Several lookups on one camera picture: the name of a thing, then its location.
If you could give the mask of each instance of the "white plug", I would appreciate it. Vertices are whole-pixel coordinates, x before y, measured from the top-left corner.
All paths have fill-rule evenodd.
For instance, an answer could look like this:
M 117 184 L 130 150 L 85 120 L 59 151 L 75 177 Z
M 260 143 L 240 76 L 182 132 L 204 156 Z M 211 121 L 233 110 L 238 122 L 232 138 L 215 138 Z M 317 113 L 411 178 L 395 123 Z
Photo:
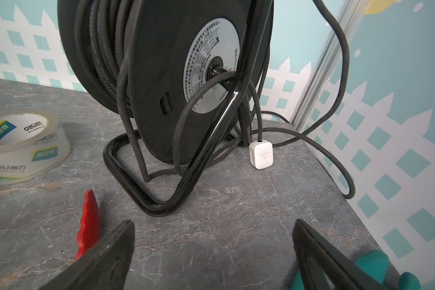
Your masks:
M 249 145 L 249 161 L 256 169 L 271 166 L 274 162 L 272 143 L 266 140 L 251 142 Z

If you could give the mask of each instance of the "deli logo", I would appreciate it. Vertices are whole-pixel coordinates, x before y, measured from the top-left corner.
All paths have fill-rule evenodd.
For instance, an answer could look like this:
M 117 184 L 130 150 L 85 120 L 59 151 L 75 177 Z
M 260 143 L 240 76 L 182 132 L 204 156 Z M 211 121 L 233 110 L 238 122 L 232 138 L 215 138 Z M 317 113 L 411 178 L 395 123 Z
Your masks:
M 31 130 L 32 128 L 37 128 L 37 127 L 39 127 L 39 126 L 41 126 L 41 125 L 43 125 L 42 122 L 35 122 L 34 124 L 29 124 L 29 125 L 27 125 L 26 127 L 24 127 L 24 131 L 29 131 L 29 130 Z
M 52 134 L 45 136 L 44 138 L 41 138 L 40 141 L 51 140 L 51 139 L 55 139 L 57 137 L 58 137 L 57 133 L 52 133 Z
M 25 165 L 19 165 L 19 166 L 10 166 L 10 165 L 0 165 L 0 169 L 2 170 L 25 170 Z

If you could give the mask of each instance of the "red tool handle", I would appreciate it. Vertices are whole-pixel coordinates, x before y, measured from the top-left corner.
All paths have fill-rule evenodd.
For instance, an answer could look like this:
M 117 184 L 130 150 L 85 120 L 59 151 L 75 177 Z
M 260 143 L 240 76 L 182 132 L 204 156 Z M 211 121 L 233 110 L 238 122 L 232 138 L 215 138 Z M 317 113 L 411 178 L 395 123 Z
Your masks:
M 85 193 L 82 210 L 81 229 L 77 233 L 79 251 L 75 256 L 76 260 L 100 240 L 100 216 L 98 215 L 97 200 L 92 189 L 87 190 Z

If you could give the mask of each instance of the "black cable reel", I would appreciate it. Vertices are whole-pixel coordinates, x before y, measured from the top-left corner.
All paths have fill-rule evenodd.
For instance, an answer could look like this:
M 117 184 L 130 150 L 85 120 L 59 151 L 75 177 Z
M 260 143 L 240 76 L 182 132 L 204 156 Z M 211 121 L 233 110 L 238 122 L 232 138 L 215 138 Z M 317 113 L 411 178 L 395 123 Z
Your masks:
M 343 97 L 349 54 L 335 18 L 320 0 L 314 2 L 339 37 L 344 56 L 341 89 L 333 108 L 319 120 L 324 121 Z M 237 146 L 248 146 L 252 134 L 258 133 L 260 140 L 263 131 L 295 136 L 274 147 L 302 139 L 318 148 L 344 174 L 350 189 L 345 198 L 353 197 L 354 183 L 346 169 L 305 136 L 323 121 L 303 134 L 262 127 L 259 96 L 267 72 L 273 13 L 272 0 L 58 1 L 62 44 L 74 73 L 96 101 L 120 114 L 126 128 L 126 134 L 105 147 L 105 164 L 145 213 L 173 212 L 207 166 L 220 162 Z M 260 78 L 257 92 L 254 84 Z M 258 130 L 252 131 L 255 114 Z M 133 130 L 130 117 L 138 130 Z M 237 122 L 239 136 L 230 134 Z M 140 138 L 154 157 L 175 168 L 149 174 Z M 228 142 L 214 152 L 224 139 Z M 169 200 L 156 200 L 116 158 L 117 150 L 129 142 L 145 182 L 164 174 L 182 176 Z

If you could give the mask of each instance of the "white dot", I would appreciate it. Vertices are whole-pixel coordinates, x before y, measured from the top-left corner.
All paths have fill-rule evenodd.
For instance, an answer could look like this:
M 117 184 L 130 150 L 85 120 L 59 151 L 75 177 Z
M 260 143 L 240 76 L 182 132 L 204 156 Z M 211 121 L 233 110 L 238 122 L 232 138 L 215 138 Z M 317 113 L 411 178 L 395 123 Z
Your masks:
M 414 6 L 414 9 L 412 9 L 412 11 L 417 12 L 417 11 L 421 10 L 422 7 L 423 7 L 423 3 L 422 3 L 422 2 L 417 3 L 417 4 Z

